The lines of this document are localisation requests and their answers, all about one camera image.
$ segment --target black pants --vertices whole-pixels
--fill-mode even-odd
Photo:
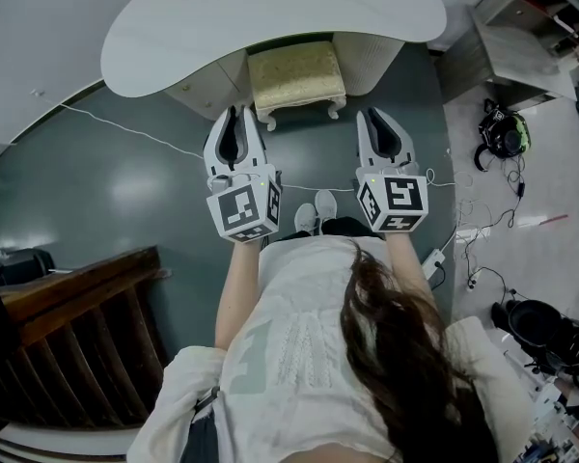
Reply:
[[[360,221],[348,216],[324,221],[321,226],[321,234],[340,236],[374,236],[380,238],[379,235],[373,233]],[[293,240],[294,238],[304,238],[305,236],[311,236],[311,234],[308,231],[299,231],[277,241],[283,242],[285,240]]]

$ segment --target sleeve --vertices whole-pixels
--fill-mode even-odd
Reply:
[[[477,317],[449,326],[446,341],[455,364],[474,381],[500,461],[511,463],[532,433],[530,395]]]
[[[177,463],[186,446],[195,404],[219,384],[226,352],[189,346],[165,368],[154,410],[128,450],[129,463]]]

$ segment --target white cube with markers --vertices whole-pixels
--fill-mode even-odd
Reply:
[[[232,186],[207,198],[219,235],[232,242],[249,242],[279,230],[281,190],[269,177]]]
[[[374,232],[413,232],[428,214],[427,179],[366,174],[357,199]]]

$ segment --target upholstered stool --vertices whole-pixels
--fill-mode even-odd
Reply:
[[[331,119],[345,106],[344,81],[332,43],[306,42],[263,51],[248,59],[251,87],[258,120],[277,122],[270,113],[277,108],[300,106],[315,101],[332,101],[328,107]]]

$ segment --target green floor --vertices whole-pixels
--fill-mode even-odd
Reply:
[[[75,106],[201,152],[212,122],[164,94],[130,99],[101,89]],[[324,103],[275,114],[261,126],[268,161],[292,185],[350,188],[357,165],[355,116],[377,106],[412,136],[421,171],[450,180],[449,140],[435,71],[422,45],[407,44],[369,95],[349,98],[331,121]],[[154,288],[151,305],[170,355],[189,344],[211,344],[214,318],[232,246],[208,214],[204,163],[144,137],[78,113],[62,112],[0,157],[0,247],[42,246],[59,267],[79,267],[135,247],[157,245],[172,278]],[[286,189],[281,231],[314,192]],[[339,214],[363,219],[352,193],[339,193]],[[454,227],[453,187],[429,188],[428,218],[413,233],[419,258],[440,247]],[[436,295],[445,317],[450,279]]]

